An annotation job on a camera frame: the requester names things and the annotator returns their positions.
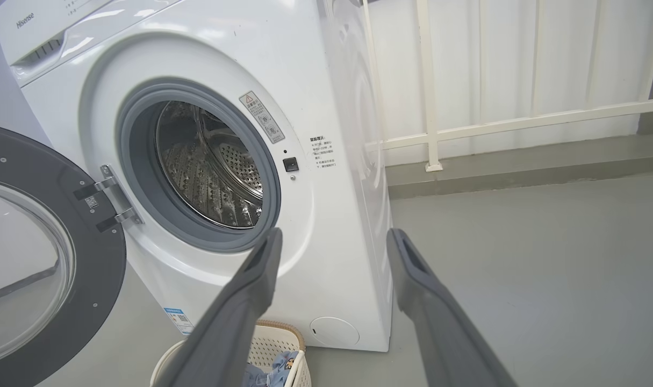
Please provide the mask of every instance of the door glass window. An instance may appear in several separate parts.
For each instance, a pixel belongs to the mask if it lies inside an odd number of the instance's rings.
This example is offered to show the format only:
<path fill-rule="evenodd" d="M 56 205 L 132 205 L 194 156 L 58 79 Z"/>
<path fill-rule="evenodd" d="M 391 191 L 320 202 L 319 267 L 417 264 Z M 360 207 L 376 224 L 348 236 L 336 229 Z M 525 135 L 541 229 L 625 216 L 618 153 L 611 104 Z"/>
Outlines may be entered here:
<path fill-rule="evenodd" d="M 169 101 L 156 121 L 156 152 L 169 183 L 206 220 L 253 228 L 262 215 L 262 180 L 228 126 L 200 107 Z"/>
<path fill-rule="evenodd" d="M 74 266 L 70 238 L 53 214 L 0 185 L 0 358 L 51 321 Z"/>

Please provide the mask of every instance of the warning label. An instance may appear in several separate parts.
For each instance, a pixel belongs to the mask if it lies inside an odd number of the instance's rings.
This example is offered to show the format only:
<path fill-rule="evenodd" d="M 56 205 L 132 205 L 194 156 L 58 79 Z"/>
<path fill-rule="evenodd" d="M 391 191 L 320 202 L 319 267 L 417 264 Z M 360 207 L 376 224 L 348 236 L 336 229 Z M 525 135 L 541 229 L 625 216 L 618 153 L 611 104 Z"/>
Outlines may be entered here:
<path fill-rule="evenodd" d="M 195 326 L 190 322 L 190 320 L 187 318 L 185 313 L 181 311 L 181 309 L 164 308 L 164 310 L 166 311 L 166 314 L 169 315 L 174 324 L 176 324 L 176 328 L 178 328 L 178 330 L 181 331 L 183 335 L 189 335 L 193 332 L 193 328 L 195 328 Z"/>
<path fill-rule="evenodd" d="M 279 128 L 279 125 L 274 121 L 274 118 L 267 111 L 267 108 L 264 107 L 264 104 L 259 98 L 257 98 L 254 92 L 250 91 L 241 96 L 240 102 L 245 105 L 247 110 L 250 111 L 250 114 L 252 114 L 252 116 L 255 117 L 255 120 L 260 123 L 260 126 L 262 126 L 262 129 L 267 134 L 272 144 L 285 139 L 283 132 L 281 132 L 281 128 Z"/>
<path fill-rule="evenodd" d="M 331 141 L 324 139 L 323 135 L 318 135 L 317 137 L 310 137 L 310 142 L 312 143 L 312 154 L 314 154 L 317 169 L 336 166 Z"/>

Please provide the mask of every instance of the stainless steel drum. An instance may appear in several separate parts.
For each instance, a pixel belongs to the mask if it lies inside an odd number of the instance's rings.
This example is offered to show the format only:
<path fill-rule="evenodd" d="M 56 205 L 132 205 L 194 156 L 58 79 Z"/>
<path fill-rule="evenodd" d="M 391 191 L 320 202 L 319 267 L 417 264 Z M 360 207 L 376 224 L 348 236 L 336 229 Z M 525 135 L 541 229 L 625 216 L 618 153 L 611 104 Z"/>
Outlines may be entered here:
<path fill-rule="evenodd" d="M 159 163 L 176 193 L 206 220 L 252 228 L 262 214 L 262 180 L 247 147 L 207 111 L 170 101 L 157 120 Z"/>

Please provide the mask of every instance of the metal railing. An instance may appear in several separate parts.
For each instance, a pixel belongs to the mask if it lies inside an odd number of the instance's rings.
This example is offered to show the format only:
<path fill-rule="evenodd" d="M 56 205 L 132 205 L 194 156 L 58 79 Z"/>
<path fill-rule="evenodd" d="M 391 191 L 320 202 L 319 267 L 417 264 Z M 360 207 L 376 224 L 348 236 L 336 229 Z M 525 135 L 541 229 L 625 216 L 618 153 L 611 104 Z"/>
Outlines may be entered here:
<path fill-rule="evenodd" d="M 540 127 L 546 125 L 556 125 L 572 123 L 584 120 L 594 120 L 597 118 L 608 118 L 626 116 L 629 114 L 653 112 L 653 99 L 649 99 L 651 84 L 653 82 L 653 47 L 648 62 L 645 64 L 645 74 L 643 74 L 642 88 L 639 98 L 636 102 L 619 103 L 616 105 L 606 105 L 594 107 L 592 103 L 592 90 L 594 83 L 597 81 L 595 68 L 599 60 L 599 41 L 601 39 L 601 15 L 606 7 L 606 0 L 597 0 L 596 16 L 594 18 L 594 35 L 589 59 L 589 72 L 587 73 L 587 86 L 585 96 L 585 108 L 581 110 L 570 110 L 565 112 L 539 114 L 537 110 L 537 99 L 540 95 L 540 51 L 543 19 L 543 2 L 537 0 L 536 17 L 535 17 L 535 39 L 534 39 L 534 57 L 532 73 L 532 90 L 530 115 L 528 117 L 514 118 L 511 120 L 501 120 L 486 122 L 486 5 L 490 0 L 479 0 L 479 122 L 474 125 L 455 127 L 452 129 L 437 130 L 436 122 L 436 95 L 434 90 L 434 64 L 432 61 L 432 38 L 429 28 L 429 3 L 428 0 L 417 0 L 417 23 L 419 26 L 420 39 L 420 59 L 422 63 L 422 86 L 423 101 L 425 105 L 425 133 L 406 135 L 405 137 L 396 137 L 393 139 L 386 138 L 386 130 L 383 130 L 384 140 L 383 149 L 394 149 L 400 147 L 409 147 L 412 145 L 427 144 L 429 162 L 426 165 L 427 172 L 442 170 L 439 161 L 439 148 L 437 143 L 443 140 L 462 139 L 474 137 L 474 135 L 492 134 L 500 132 L 509 132 L 512 130 L 526 129 L 530 127 Z M 376 54 L 373 49 L 373 37 L 371 36 L 371 25 L 369 20 L 368 2 L 364 0 L 365 19 L 368 27 L 368 44 L 370 44 L 370 59 L 372 71 L 375 76 L 375 94 L 377 97 L 378 110 L 381 112 L 381 86 L 378 80 L 378 69 L 376 68 Z M 385 120 L 380 117 L 381 123 L 385 128 Z"/>

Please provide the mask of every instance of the open door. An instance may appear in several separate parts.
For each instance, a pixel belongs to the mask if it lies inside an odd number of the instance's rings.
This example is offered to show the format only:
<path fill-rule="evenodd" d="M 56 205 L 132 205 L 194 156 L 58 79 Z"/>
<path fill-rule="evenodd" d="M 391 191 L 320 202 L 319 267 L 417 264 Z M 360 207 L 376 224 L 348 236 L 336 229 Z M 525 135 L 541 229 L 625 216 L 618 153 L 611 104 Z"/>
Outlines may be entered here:
<path fill-rule="evenodd" d="M 0 387 L 46 379 L 111 312 L 132 215 L 114 210 L 112 183 L 0 128 Z"/>

